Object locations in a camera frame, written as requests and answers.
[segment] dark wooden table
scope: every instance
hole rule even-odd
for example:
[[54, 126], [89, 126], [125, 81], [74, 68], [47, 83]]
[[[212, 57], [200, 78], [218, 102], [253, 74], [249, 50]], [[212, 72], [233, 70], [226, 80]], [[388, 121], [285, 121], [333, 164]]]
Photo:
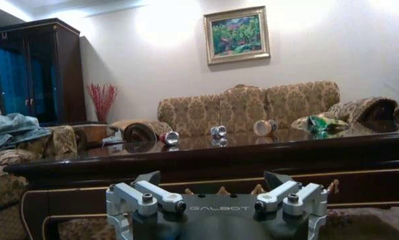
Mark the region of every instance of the dark wooden table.
[[232, 193], [249, 193], [256, 184], [265, 185], [263, 172], [272, 171], [325, 186], [337, 179], [331, 208], [399, 206], [399, 126], [356, 124], [331, 136], [293, 129], [269, 137], [229, 134], [226, 146], [214, 145], [209, 136], [182, 138], [174, 148], [160, 142], [130, 143], [4, 170], [30, 183], [20, 215], [32, 239], [55, 236], [62, 220], [106, 216], [107, 186], [155, 170], [172, 192], [189, 188], [209, 194], [225, 186]]

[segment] painting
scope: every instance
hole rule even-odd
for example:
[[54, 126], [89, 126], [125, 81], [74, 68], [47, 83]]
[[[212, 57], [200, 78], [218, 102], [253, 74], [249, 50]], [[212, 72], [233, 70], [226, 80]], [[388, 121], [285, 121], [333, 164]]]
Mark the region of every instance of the painting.
[[271, 57], [265, 7], [204, 17], [208, 64]]

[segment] wooden cabinet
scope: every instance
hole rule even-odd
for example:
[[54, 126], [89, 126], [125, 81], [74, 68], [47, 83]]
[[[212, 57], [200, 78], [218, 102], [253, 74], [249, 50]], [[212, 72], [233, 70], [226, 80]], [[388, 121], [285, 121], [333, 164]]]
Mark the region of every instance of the wooden cabinet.
[[43, 126], [86, 120], [79, 31], [56, 18], [0, 27], [0, 109]]

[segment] red decorative branches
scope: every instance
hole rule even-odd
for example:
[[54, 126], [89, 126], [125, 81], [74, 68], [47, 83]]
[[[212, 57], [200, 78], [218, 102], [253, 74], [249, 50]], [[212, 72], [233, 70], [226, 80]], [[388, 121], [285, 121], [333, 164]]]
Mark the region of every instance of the red decorative branches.
[[105, 122], [111, 104], [118, 95], [118, 87], [111, 84], [105, 84], [103, 86], [89, 84], [86, 89], [94, 102], [98, 121]]

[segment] bolt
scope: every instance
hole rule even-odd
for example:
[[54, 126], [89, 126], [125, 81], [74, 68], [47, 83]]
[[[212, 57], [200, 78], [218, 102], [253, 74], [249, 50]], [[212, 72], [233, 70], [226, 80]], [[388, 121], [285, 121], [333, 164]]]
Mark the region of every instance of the bolt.
[[295, 194], [295, 193], [291, 193], [291, 194], [288, 194], [288, 201], [291, 202], [291, 203], [296, 203], [296, 202], [299, 202], [299, 196], [297, 196], [297, 194]]
[[186, 203], [180, 201], [176, 205], [176, 212], [182, 213], [186, 210]]
[[150, 193], [147, 194], [143, 193], [142, 200], [143, 200], [143, 204], [150, 203], [153, 200], [153, 195]]
[[257, 212], [264, 212], [265, 211], [265, 204], [261, 201], [257, 201], [255, 204], [255, 209]]

